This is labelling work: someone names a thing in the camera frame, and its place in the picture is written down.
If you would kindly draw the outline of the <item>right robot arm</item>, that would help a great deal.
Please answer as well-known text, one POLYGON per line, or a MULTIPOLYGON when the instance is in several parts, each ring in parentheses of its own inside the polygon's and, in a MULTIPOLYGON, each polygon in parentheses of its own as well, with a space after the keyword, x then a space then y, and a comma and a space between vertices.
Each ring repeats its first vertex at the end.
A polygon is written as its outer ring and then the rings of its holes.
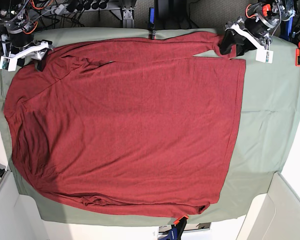
POLYGON ((26 60, 42 72, 53 42, 34 37, 39 19, 51 12, 51 0, 0 0, 0 70, 14 72, 26 60))

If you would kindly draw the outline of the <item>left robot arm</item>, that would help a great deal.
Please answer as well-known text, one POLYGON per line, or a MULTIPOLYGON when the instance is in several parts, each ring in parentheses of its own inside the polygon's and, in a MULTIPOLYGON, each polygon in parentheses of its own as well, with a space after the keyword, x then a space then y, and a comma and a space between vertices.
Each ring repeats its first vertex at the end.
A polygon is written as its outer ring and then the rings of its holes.
POLYGON ((229 54, 233 46, 238 57, 257 49, 268 50, 278 27, 291 20, 296 9, 295 0, 259 0, 249 4, 244 16, 226 23, 218 45, 220 53, 229 54))

